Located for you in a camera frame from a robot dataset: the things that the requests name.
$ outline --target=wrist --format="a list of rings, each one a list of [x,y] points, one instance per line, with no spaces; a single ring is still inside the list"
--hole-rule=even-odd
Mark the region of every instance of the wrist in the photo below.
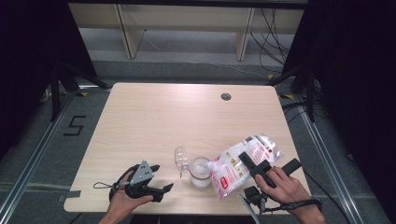
[[[120,223],[122,220],[117,216],[112,216],[110,213],[105,213],[103,218],[99,221],[99,224],[117,224]]]
[[[323,214],[319,211],[316,205],[307,205],[299,207],[295,210],[289,211],[296,216],[300,223],[326,223]]]

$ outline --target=plastic bag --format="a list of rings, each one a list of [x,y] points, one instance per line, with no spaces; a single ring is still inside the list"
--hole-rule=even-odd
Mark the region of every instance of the plastic bag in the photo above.
[[[221,199],[241,187],[250,178],[249,169],[238,157],[244,151],[256,165],[264,160],[268,160],[273,165],[280,155],[276,144],[262,134],[252,135],[223,151],[208,164],[212,184]]]

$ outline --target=aluminum rail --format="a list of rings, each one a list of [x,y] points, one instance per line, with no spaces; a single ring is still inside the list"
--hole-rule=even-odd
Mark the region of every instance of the aluminum rail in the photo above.
[[[41,159],[43,158],[49,144],[64,117],[65,109],[70,105],[75,97],[74,92],[69,92],[64,97],[63,103],[61,105],[61,113],[57,116],[57,118],[52,121],[47,130],[45,131],[43,137],[35,148],[34,153],[30,157],[29,161],[26,163],[23,171],[18,178],[18,180],[14,183],[11,191],[8,193],[8,196],[3,201],[0,207],[0,223],[6,224],[11,218],[12,213],[17,207],[29,181],[31,180],[33,174],[35,173],[36,168],[38,167]]]
[[[296,95],[296,100],[299,103],[303,102],[303,99],[300,95]],[[335,192],[337,193],[341,204],[346,211],[346,215],[350,223],[364,223],[361,217],[361,213],[359,212],[359,209],[355,203],[355,200],[352,198],[345,184],[345,181],[338,172],[338,169],[335,166],[334,161],[332,160],[332,156],[330,155],[329,151],[326,148],[326,145],[324,144],[320,136],[317,126],[315,125],[315,123],[311,122],[311,119],[306,115],[302,106],[299,106],[299,110],[302,113],[305,126],[309,132],[309,135],[314,141],[318,154],[324,164],[330,180],[332,181]]]

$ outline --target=gray floor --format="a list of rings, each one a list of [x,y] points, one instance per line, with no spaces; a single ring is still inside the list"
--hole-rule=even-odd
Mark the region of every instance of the gray floor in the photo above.
[[[118,81],[130,82],[179,82],[179,83],[227,83],[239,85],[264,85],[268,72],[261,67],[260,49],[250,38],[245,60],[238,62],[234,53],[231,34],[206,32],[148,31],[133,60],[126,59],[119,31],[81,29],[99,78],[108,84]],[[255,34],[262,41],[260,34]],[[289,47],[292,35],[280,35],[279,40]],[[279,59],[278,50],[271,49]],[[262,55],[266,68],[281,71],[281,64]],[[90,85],[85,80],[81,85]],[[292,79],[276,86],[279,94],[288,94]],[[79,164],[89,144],[93,130],[105,105],[108,91],[89,89],[83,97],[75,94],[63,96],[70,101],[64,110],[59,125],[44,150],[38,166],[33,170],[18,205],[8,223],[69,223],[77,214],[63,209],[62,197],[67,193]],[[295,102],[281,99],[282,105]],[[19,180],[25,164],[35,153],[47,128],[51,125],[50,101],[44,102],[36,111],[29,127],[18,145],[12,148],[0,162],[0,199],[4,200],[13,184]],[[310,132],[294,107],[285,117],[305,170],[311,174],[334,199],[340,203],[336,184],[332,182],[323,165]],[[65,136],[76,129],[68,127],[74,116],[76,124],[83,125],[80,135]],[[364,223],[389,223],[374,194],[371,192],[359,168],[345,157],[347,150],[340,141],[332,121],[327,118],[322,106],[315,105],[315,125],[319,130],[326,150],[336,165],[337,172],[350,192],[353,203]],[[324,192],[307,178],[313,196],[323,201],[323,213],[329,223],[347,223]],[[97,223],[102,213],[83,214],[75,223]],[[262,223],[297,223],[291,216],[265,216]]]

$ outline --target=hand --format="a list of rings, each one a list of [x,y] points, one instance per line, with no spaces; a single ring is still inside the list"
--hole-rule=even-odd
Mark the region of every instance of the hand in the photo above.
[[[121,182],[127,181],[127,178],[129,175],[131,175],[131,173],[132,172],[128,173]],[[107,212],[99,223],[119,223],[128,217],[132,211],[136,209],[136,207],[145,203],[149,203],[153,199],[154,198],[151,195],[138,199],[132,199],[125,193],[124,187],[121,187],[114,193],[113,197],[111,198],[110,205],[107,208]]]
[[[287,176],[282,168],[273,167],[267,172],[267,175],[276,185],[274,189],[267,185],[261,175],[255,176],[256,182],[260,189],[262,189],[262,192],[269,195],[275,201],[279,203],[296,203],[311,199],[311,196],[300,181]],[[302,206],[288,212],[296,216],[300,223],[326,223],[324,216],[316,205]]]

